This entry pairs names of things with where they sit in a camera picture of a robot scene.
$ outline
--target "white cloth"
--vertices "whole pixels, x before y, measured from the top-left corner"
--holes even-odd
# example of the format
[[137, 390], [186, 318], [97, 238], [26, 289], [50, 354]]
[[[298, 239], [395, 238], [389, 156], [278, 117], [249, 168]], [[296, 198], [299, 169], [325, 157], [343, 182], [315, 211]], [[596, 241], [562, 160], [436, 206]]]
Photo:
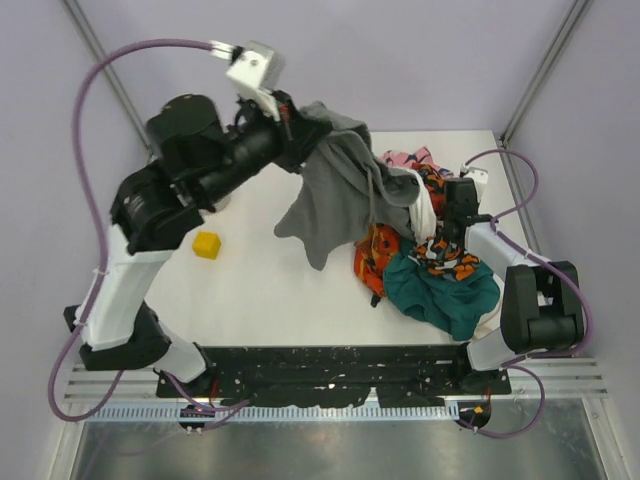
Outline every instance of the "white cloth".
[[426, 243], [428, 237], [436, 234], [436, 211], [433, 209], [429, 191], [422, 182], [422, 177], [418, 172], [407, 168], [413, 173], [420, 185], [420, 193], [416, 201], [409, 206], [409, 217], [411, 218], [411, 230], [418, 245]]

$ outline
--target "pink cloth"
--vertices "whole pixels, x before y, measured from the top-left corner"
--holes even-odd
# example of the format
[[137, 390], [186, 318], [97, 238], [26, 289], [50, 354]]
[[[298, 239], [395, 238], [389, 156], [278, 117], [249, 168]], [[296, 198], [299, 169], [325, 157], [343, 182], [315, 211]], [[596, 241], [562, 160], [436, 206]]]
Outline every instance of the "pink cloth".
[[451, 172], [446, 168], [442, 168], [433, 162], [431, 152], [427, 147], [420, 147], [414, 153], [396, 152], [389, 150], [380, 158], [381, 161], [392, 167], [411, 168], [413, 163], [421, 163], [423, 165], [431, 165], [435, 170], [440, 172], [442, 176], [450, 176]]

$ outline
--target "pile of clothes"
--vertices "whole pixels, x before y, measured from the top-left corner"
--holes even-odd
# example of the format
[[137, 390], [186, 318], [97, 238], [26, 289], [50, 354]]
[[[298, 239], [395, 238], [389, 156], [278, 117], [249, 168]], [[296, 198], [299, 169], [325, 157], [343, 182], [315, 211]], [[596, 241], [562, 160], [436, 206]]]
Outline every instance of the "pile of clothes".
[[372, 290], [372, 306], [388, 297], [453, 340], [470, 339], [500, 289], [486, 264], [442, 236], [445, 178], [452, 172], [437, 166], [426, 147], [378, 159], [363, 122], [319, 102], [301, 113], [330, 121], [333, 131], [307, 159], [302, 189], [276, 236], [302, 240], [317, 270], [333, 249], [355, 242], [354, 271]]

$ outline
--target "white table surface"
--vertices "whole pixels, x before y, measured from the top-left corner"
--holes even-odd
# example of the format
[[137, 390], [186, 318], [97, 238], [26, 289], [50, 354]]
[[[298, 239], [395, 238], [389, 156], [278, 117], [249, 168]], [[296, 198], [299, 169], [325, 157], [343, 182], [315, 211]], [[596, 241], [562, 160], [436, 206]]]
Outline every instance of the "white table surface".
[[[373, 133], [374, 152], [413, 152], [427, 145], [434, 161], [457, 172], [462, 162], [496, 148], [490, 131]], [[514, 205], [498, 155], [477, 162], [489, 171], [482, 213]], [[301, 178], [269, 166], [236, 190], [229, 205], [198, 230], [216, 232], [216, 260], [197, 257], [198, 230], [163, 266], [147, 302], [176, 333], [203, 346], [449, 344], [451, 337], [428, 323], [402, 315], [388, 299], [369, 305], [371, 291], [353, 272], [352, 245], [329, 256], [318, 272], [302, 243], [280, 239], [273, 227], [298, 195]], [[501, 222], [524, 244], [517, 214]], [[497, 316], [490, 322], [497, 325]]]

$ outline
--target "metal floor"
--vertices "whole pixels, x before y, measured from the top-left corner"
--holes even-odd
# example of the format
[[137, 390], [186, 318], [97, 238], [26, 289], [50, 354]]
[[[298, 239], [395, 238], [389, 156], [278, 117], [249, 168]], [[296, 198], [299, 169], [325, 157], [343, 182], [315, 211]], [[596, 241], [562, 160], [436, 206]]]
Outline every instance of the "metal floor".
[[[513, 431], [537, 400], [493, 401], [492, 430]], [[146, 448], [125, 457], [109, 449]], [[187, 436], [168, 423], [88, 423], [72, 480], [606, 479], [581, 400], [549, 400], [541, 422], [492, 440], [453, 421], [229, 424]]]

